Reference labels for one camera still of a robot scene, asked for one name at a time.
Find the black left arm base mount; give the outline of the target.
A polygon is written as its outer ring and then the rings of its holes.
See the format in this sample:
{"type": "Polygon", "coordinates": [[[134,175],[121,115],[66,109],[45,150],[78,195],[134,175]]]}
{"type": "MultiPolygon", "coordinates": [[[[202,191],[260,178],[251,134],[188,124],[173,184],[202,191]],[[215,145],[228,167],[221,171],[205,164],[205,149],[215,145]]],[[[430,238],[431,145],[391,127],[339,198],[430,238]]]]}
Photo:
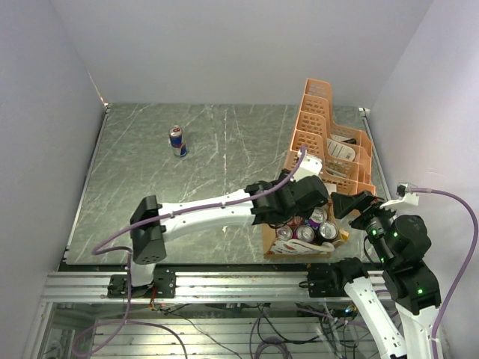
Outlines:
{"type": "MultiPolygon", "coordinates": [[[[131,286],[131,298],[173,298],[176,291],[176,275],[160,272],[153,276],[153,282],[143,286],[131,286]]],[[[107,298],[127,298],[125,274],[112,275],[107,286],[107,298]]]]}

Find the blue silver energy drink can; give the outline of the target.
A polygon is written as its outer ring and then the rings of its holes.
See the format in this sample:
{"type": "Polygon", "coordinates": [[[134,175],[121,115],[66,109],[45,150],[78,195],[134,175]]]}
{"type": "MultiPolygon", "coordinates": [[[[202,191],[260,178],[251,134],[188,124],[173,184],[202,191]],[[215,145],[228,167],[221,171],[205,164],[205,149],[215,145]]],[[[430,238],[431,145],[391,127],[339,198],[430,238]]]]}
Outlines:
{"type": "Polygon", "coordinates": [[[187,154],[186,141],[180,126],[172,126],[169,129],[169,141],[176,157],[184,157],[187,154]]]}

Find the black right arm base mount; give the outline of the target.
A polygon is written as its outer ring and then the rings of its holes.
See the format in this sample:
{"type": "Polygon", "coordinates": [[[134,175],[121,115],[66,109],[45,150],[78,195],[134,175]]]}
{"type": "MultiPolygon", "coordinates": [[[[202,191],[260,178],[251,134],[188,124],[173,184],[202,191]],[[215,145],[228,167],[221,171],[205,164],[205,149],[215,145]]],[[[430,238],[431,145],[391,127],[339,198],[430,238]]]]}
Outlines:
{"type": "Polygon", "coordinates": [[[333,298],[346,295],[344,287],[356,278],[369,277],[362,261],[346,258],[336,263],[315,263],[307,267],[306,280],[299,288],[307,289],[310,298],[333,298]]]}

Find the black yellow soda can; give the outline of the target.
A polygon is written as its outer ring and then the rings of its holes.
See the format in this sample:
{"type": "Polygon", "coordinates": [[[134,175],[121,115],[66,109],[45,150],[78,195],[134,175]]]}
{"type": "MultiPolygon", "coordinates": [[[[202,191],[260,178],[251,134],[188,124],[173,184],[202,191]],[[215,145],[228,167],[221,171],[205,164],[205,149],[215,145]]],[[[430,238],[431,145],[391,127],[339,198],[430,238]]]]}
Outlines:
{"type": "Polygon", "coordinates": [[[339,235],[339,229],[332,221],[324,221],[318,229],[318,236],[321,242],[331,242],[339,235]]]}

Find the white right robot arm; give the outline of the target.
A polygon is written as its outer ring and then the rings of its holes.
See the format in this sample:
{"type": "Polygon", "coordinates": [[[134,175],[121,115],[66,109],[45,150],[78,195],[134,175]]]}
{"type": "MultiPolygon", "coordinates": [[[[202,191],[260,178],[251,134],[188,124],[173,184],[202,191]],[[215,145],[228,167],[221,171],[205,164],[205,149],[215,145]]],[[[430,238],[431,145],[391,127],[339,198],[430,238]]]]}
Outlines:
{"type": "Polygon", "coordinates": [[[331,199],[336,219],[359,211],[350,226],[365,231],[376,251],[403,328],[395,327],[359,259],[340,261],[329,284],[335,294],[353,300],[381,358],[442,358],[434,325],[442,302],[439,282],[423,261],[431,241],[421,217],[396,214],[419,201],[407,185],[400,185],[399,191],[399,198],[389,201],[369,191],[356,195],[334,192],[331,199]]]}

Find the purple Fanta can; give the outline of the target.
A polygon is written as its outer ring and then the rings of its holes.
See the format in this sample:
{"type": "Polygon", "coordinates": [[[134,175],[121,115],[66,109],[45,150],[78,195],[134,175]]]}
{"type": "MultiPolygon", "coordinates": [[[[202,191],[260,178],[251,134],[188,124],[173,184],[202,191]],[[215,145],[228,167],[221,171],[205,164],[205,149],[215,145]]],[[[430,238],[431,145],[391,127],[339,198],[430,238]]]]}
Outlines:
{"type": "Polygon", "coordinates": [[[322,207],[315,207],[314,211],[308,219],[308,223],[312,227],[319,227],[322,223],[328,220],[328,212],[322,207]]]}

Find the watermelon print canvas bag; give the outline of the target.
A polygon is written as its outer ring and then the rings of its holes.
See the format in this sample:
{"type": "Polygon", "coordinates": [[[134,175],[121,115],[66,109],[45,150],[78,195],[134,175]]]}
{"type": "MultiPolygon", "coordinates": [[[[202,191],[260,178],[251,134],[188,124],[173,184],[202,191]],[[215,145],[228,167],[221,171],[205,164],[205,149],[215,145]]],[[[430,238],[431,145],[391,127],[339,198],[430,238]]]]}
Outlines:
{"type": "MultiPolygon", "coordinates": [[[[336,224],[333,217],[332,203],[328,202],[325,206],[322,206],[328,212],[328,220],[336,224]]],[[[301,225],[308,225],[308,218],[295,217],[285,225],[290,226],[294,230],[301,225]]],[[[267,225],[262,226],[263,235],[263,256],[265,258],[280,258],[280,257],[311,257],[311,258],[328,258],[331,257],[334,251],[340,246],[344,245],[347,241],[341,239],[339,228],[339,235],[336,240],[331,242],[321,242],[318,236],[319,227],[312,227],[316,233],[315,240],[312,243],[300,241],[292,238],[289,241],[280,241],[276,239],[275,230],[267,225]]]]}

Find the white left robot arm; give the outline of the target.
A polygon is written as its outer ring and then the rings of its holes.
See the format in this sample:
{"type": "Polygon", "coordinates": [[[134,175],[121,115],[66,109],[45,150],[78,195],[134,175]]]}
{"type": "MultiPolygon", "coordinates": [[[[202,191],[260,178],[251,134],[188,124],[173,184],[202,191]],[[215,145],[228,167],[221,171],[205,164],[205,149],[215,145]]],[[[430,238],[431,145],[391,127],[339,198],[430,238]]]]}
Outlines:
{"type": "Polygon", "coordinates": [[[257,181],[224,196],[189,203],[162,205],[154,195],[143,198],[129,220],[133,252],[126,288],[136,297],[152,290],[155,266],[167,257],[166,242],[212,227],[277,227],[296,216],[308,217],[328,202],[328,190],[317,175],[288,179],[289,174],[283,170],[272,182],[257,181]]]}

